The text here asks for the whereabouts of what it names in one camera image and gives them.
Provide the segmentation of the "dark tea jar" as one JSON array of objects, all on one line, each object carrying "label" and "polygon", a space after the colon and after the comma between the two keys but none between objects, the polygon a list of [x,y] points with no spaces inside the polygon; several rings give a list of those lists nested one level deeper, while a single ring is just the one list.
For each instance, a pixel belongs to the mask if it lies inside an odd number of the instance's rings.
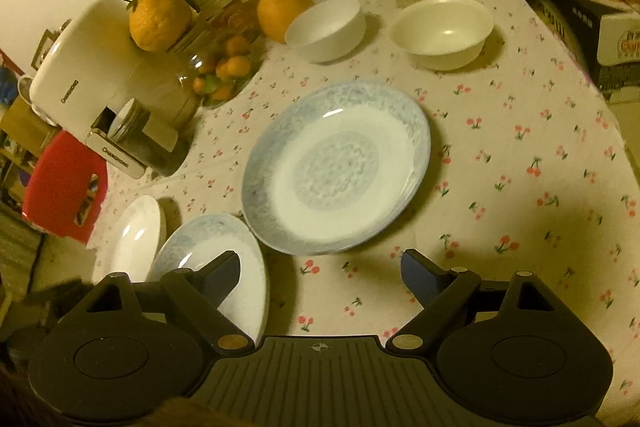
[{"label": "dark tea jar", "polygon": [[174,174],[189,153],[190,144],[178,131],[130,98],[107,131],[108,139],[161,176]]}]

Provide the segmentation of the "white bowl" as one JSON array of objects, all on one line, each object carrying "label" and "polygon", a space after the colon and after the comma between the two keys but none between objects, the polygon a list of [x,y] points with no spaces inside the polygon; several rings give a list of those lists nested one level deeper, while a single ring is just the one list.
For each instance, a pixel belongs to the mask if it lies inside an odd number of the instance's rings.
[{"label": "white bowl", "polygon": [[354,49],[366,33],[359,0],[326,0],[288,26],[285,43],[306,62],[333,62]]}]

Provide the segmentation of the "red plastic stool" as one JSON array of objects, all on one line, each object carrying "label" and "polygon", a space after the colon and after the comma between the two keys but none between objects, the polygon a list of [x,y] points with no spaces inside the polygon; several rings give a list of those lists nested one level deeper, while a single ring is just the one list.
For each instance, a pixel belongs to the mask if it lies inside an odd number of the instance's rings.
[{"label": "red plastic stool", "polygon": [[26,186],[22,215],[49,234],[86,245],[107,187],[105,160],[61,131],[37,161]]}]

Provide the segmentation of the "large orange with leaves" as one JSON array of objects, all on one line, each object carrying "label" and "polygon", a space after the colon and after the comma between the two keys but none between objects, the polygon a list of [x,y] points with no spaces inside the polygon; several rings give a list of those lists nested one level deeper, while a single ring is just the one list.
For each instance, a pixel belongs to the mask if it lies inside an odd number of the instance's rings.
[{"label": "large orange with leaves", "polygon": [[124,0],[129,32],[143,51],[167,52],[192,26],[198,6],[193,0]]}]

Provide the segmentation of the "large orange citrus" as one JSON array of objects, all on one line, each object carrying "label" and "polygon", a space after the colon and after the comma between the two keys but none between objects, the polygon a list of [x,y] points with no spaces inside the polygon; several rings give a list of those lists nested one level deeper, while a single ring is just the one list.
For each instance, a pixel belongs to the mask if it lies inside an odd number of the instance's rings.
[{"label": "large orange citrus", "polygon": [[312,6],[312,0],[259,0],[256,9],[259,26],[271,40],[285,43],[290,25]]}]

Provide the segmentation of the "black white cardboard box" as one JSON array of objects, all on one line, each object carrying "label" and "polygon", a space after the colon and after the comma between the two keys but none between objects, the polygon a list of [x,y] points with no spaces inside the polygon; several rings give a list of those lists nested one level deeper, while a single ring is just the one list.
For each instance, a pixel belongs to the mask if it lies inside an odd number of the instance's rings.
[{"label": "black white cardboard box", "polygon": [[590,0],[528,0],[609,98],[639,86],[639,14]]}]

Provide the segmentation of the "cherry print tablecloth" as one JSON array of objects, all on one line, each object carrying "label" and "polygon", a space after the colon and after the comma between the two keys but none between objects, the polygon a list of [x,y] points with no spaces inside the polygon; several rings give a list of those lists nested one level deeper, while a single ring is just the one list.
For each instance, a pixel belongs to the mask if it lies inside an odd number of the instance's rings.
[{"label": "cherry print tablecloth", "polygon": [[469,69],[417,69],[386,38],[394,0],[361,0],[373,34],[347,60],[314,65],[269,47],[248,86],[206,110],[171,178],[111,169],[90,245],[93,278],[110,269],[112,226],[151,195],[171,228],[206,212],[239,213],[250,149],[282,110],[332,83],[364,79],[404,91],[425,110],[433,153],[416,198],[375,241],[344,254],[267,258],[271,334],[390,337],[419,311],[401,284],[400,254],[488,280],[534,272],[600,338],[614,378],[600,410],[639,415],[639,187],[603,98],[525,0],[478,0],[495,15]]}]

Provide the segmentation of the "large blue patterned plate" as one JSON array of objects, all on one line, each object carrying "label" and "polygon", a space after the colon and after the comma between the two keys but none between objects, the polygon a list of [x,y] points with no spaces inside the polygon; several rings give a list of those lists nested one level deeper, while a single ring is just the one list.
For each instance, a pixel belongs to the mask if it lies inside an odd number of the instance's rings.
[{"label": "large blue patterned plate", "polygon": [[241,187],[245,221],[283,254],[346,251],[406,209],[431,147],[426,115],[405,92],[362,80],[321,88],[254,144]]}]

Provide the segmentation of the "white appliance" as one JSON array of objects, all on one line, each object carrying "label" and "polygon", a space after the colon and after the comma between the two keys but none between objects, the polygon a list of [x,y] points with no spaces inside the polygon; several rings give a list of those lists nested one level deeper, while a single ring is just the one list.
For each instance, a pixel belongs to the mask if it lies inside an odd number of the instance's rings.
[{"label": "white appliance", "polygon": [[178,133],[198,110],[198,99],[177,78],[178,57],[149,53],[132,40],[126,4],[96,0],[62,31],[38,69],[32,103],[105,161],[139,179],[151,169],[108,139],[130,98]]}]

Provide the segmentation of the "glass jar of kumquats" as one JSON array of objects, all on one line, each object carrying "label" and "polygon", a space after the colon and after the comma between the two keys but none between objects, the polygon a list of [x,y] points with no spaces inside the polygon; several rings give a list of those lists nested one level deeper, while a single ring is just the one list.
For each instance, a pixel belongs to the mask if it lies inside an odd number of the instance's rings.
[{"label": "glass jar of kumquats", "polygon": [[204,107],[219,107],[235,98],[262,64],[264,43],[254,11],[240,0],[214,3],[170,48],[177,55],[177,78]]}]

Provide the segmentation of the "small white plate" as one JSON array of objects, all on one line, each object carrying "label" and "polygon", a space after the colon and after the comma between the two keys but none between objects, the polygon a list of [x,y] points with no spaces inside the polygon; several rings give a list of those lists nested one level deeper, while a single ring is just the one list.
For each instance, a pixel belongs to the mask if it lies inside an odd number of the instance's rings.
[{"label": "small white plate", "polygon": [[92,279],[124,272],[131,282],[144,282],[152,262],[166,241],[165,213],[157,200],[143,195],[118,217],[98,249]]}]

